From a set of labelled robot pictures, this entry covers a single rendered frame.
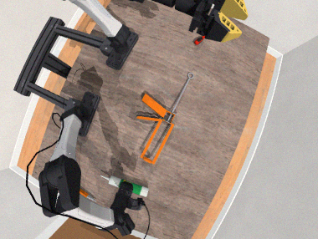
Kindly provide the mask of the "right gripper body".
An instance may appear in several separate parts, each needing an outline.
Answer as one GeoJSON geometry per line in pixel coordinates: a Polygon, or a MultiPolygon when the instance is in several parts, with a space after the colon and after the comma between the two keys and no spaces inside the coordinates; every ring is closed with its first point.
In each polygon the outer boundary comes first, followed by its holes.
{"type": "Polygon", "coordinates": [[[118,192],[115,194],[114,201],[123,201],[127,205],[127,198],[131,197],[131,192],[133,191],[133,185],[129,182],[123,181],[120,184],[118,192]]]}

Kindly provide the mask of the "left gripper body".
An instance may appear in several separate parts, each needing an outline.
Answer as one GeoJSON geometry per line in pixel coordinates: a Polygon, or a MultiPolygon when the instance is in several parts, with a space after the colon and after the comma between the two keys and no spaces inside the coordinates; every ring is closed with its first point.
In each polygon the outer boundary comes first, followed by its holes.
{"type": "Polygon", "coordinates": [[[230,32],[221,23],[218,14],[224,2],[225,0],[201,0],[200,3],[197,3],[197,0],[176,0],[175,9],[193,17],[188,31],[193,33],[193,30],[198,28],[197,33],[205,36],[205,39],[221,42],[230,32]],[[212,4],[214,7],[209,14],[212,4]]]}

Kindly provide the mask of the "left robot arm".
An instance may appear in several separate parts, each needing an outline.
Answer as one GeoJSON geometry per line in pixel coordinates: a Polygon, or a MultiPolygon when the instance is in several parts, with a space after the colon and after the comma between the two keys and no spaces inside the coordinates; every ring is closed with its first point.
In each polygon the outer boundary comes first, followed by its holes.
{"type": "MultiPolygon", "coordinates": [[[[112,17],[98,0],[69,1],[87,13],[105,32],[106,38],[111,41],[110,46],[113,48],[106,63],[119,68],[131,45],[136,40],[137,33],[130,31],[125,24],[121,24],[121,22],[112,17]]],[[[152,1],[173,8],[176,0],[152,1]]]]}

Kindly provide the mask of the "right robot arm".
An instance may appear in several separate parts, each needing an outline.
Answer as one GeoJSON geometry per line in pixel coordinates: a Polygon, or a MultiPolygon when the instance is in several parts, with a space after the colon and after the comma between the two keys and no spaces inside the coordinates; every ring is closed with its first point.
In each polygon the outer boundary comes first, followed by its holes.
{"type": "Polygon", "coordinates": [[[73,217],[96,225],[100,231],[106,231],[100,227],[108,231],[117,228],[122,236],[126,236],[131,234],[135,224],[129,214],[125,213],[126,205],[123,201],[114,201],[108,208],[80,194],[81,170],[75,156],[77,139],[78,134],[84,136],[97,99],[98,96],[85,92],[79,107],[76,105],[61,114],[64,126],[62,128],[60,117],[60,137],[50,161],[45,163],[38,177],[42,206],[49,209],[46,211],[42,208],[43,214],[47,217],[73,217]]]}

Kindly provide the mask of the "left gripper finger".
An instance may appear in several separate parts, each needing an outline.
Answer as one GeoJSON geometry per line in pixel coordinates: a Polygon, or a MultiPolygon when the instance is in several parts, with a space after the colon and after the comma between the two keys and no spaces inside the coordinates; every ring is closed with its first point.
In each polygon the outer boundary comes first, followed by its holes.
{"type": "Polygon", "coordinates": [[[220,12],[226,17],[240,20],[245,20],[248,17],[244,0],[225,0],[220,12]]]}
{"type": "Polygon", "coordinates": [[[226,34],[221,42],[224,43],[231,39],[238,38],[242,34],[242,31],[237,26],[235,26],[235,24],[232,23],[223,13],[218,14],[221,23],[223,23],[230,30],[230,32],[226,34]]]}

